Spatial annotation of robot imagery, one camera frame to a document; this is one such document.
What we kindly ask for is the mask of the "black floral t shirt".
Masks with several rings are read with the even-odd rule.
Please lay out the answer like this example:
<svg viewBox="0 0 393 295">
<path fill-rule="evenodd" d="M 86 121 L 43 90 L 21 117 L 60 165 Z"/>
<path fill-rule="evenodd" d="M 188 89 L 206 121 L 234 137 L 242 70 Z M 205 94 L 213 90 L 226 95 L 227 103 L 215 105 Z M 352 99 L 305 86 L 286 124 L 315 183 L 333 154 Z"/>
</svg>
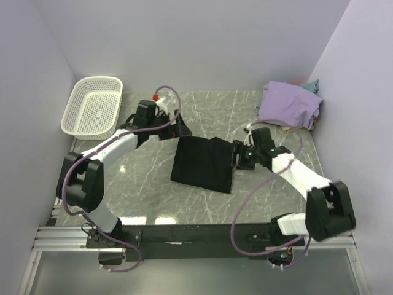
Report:
<svg viewBox="0 0 393 295">
<path fill-rule="evenodd" d="M 187 136 L 179 139 L 170 180 L 229 194 L 233 144 L 223 139 Z"/>
</svg>

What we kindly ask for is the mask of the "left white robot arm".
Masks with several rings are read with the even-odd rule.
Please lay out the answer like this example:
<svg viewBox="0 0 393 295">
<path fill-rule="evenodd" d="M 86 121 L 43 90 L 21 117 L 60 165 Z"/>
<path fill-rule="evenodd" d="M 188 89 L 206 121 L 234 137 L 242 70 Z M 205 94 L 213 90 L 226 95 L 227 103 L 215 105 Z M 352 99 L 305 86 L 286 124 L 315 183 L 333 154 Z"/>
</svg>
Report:
<svg viewBox="0 0 393 295">
<path fill-rule="evenodd" d="M 142 100 L 136 112 L 115 133 L 81 154 L 69 152 L 61 168 L 56 196 L 65 209 L 76 207 L 92 226 L 100 228 L 101 240 L 110 247 L 123 238 L 121 220 L 104 204 L 104 170 L 125 154 L 137 149 L 151 136 L 171 140 L 192 135 L 180 111 L 171 117 L 166 104 Z"/>
</svg>

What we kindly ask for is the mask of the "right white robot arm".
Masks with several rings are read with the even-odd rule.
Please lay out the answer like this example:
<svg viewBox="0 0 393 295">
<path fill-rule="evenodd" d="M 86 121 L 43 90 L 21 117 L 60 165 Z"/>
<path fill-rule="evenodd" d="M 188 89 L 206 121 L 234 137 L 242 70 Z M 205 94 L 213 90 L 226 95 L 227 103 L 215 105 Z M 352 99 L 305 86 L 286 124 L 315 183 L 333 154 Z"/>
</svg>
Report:
<svg viewBox="0 0 393 295">
<path fill-rule="evenodd" d="M 305 235 L 316 241 L 353 230 L 356 217 L 347 185 L 331 181 L 308 168 L 284 146 L 275 145 L 267 127 L 244 129 L 246 139 L 234 141 L 232 165 L 254 170 L 256 164 L 280 176 L 306 201 L 304 213 L 289 213 L 273 218 L 270 240 L 283 245 L 293 235 Z"/>
</svg>

